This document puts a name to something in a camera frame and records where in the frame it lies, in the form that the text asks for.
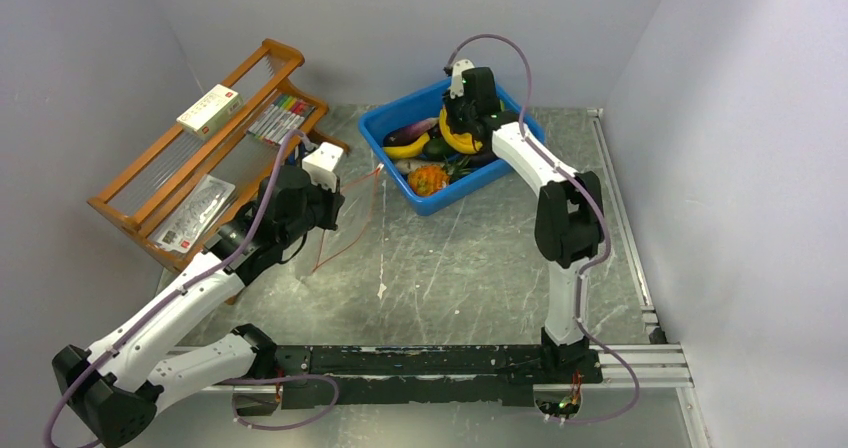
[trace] eggplant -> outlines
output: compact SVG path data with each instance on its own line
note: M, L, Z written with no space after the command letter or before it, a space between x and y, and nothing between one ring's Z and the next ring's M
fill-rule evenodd
M383 146L406 146L415 143L421 135L427 133L434 126L438 126L438 118L427 118L417 123L397 129L383 138Z
M468 167L480 168L498 159L498 155L491 149L481 151L474 155L468 155Z

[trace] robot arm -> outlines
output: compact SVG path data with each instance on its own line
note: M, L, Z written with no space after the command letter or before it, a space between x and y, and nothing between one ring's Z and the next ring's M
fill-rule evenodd
M578 173L562 163L529 131L522 135L516 114L500 106L491 69L463 59L452 65L448 75L451 84L443 101L451 131L470 133L484 146L489 144L538 197L536 245L551 262L544 330L548 341L557 347L586 344L577 326L578 319L586 318L586 296L576 290L575 279L580 268L597 255L603 232L585 198L550 160L577 179L602 206L600 180L592 172Z
M53 369L64 393L95 360L112 354L68 401L104 446L130 442L164 409L207 386L231 378L275 375L276 345L253 325L240 326L211 345L177 357L167 358L167 353L224 300L280 263L283 251L309 230L336 228L343 197L333 170L341 154L341 148L324 143L303 160L302 167L281 166L276 186L264 180L259 197L272 191L268 209L251 243L232 263L191 289L183 287L218 266L244 240L253 223L255 206L250 203L130 320L87 350L69 345L54 357ZM118 346L129 327L143 320L144 325Z

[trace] yellow banana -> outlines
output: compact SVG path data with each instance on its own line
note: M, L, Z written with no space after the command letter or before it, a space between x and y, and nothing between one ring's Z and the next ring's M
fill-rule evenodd
M430 135L424 133L414 143L406 146L384 146L383 151L393 160L402 160L404 158L415 158L424 151L424 145L430 141Z
M439 113L439 130L442 132L442 137L454 150L464 154L473 155L483 149L483 143L475 141L469 133L457 135L450 131L448 126L448 113L444 107Z

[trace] wooden shelf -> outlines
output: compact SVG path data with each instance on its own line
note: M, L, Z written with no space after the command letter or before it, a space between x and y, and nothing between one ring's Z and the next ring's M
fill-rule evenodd
M249 144L253 141L250 139L252 135L246 131L280 94L296 96L315 107L299 128L312 141L329 141L341 146L346 152L350 151L347 144L316 129L318 121L327 114L327 103L299 90L288 79L292 72L304 63L303 55L295 48L266 39L262 46L221 84L234 88L234 85L248 74L250 78L257 74L261 76L263 64L260 62L263 60L268 70L268 81L214 136L206 142L200 142L192 135L184 133L180 125L175 123L103 191L88 200L91 207L168 270L180 272L185 269L194 255L202 249L206 239L212 236L220 225L231 220L240 206L256 196L259 183L271 172L273 154L277 148L265 145L267 152L261 151L261 148L251 148ZM286 156L295 146L297 142L293 141L286 148ZM248 165L248 169L242 170L251 173L247 178L242 176L238 180L225 180L236 185L234 201L218 221L201 235L188 253L164 250L151 240L160 225L180 206L204 175L216 172L215 170L219 170L227 162L239 163L238 160L233 161L234 158L239 156L239 152L247 149L260 150L263 156L240 162L243 166ZM261 166L255 166L256 163L261 163Z

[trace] gray wall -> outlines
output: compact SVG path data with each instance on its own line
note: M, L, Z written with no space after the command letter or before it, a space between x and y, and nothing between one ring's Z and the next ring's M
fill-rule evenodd
M157 1L207 88L270 37L306 56L295 74L303 88L335 102L381 103L442 79L459 42L496 32L532 60L534 104L586 107L607 100L660 0ZM478 41L467 55L524 96L509 47Z
M716 447L848 446L848 0L663 0L604 121Z
M198 94L152 0L0 0L3 446L40 446L52 356L153 295L158 265L85 200ZM79 446L67 420L55 439Z

